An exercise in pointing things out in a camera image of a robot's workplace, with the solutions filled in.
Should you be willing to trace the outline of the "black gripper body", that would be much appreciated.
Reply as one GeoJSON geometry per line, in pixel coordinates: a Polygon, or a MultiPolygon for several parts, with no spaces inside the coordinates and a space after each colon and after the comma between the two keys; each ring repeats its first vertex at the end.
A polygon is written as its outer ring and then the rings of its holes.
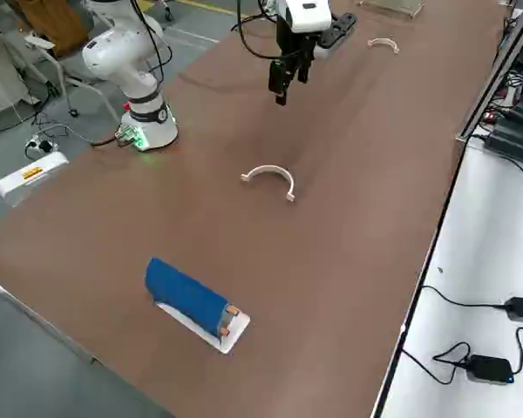
{"type": "Polygon", "coordinates": [[[316,45],[323,49],[331,49],[343,41],[356,27],[357,16],[353,13],[342,15],[331,14],[331,25],[324,30],[317,40],[316,45]]]}
{"type": "Polygon", "coordinates": [[[276,42],[281,50],[278,58],[280,62],[304,59],[312,61],[316,41],[317,32],[294,33],[283,17],[276,18],[276,42]]]}

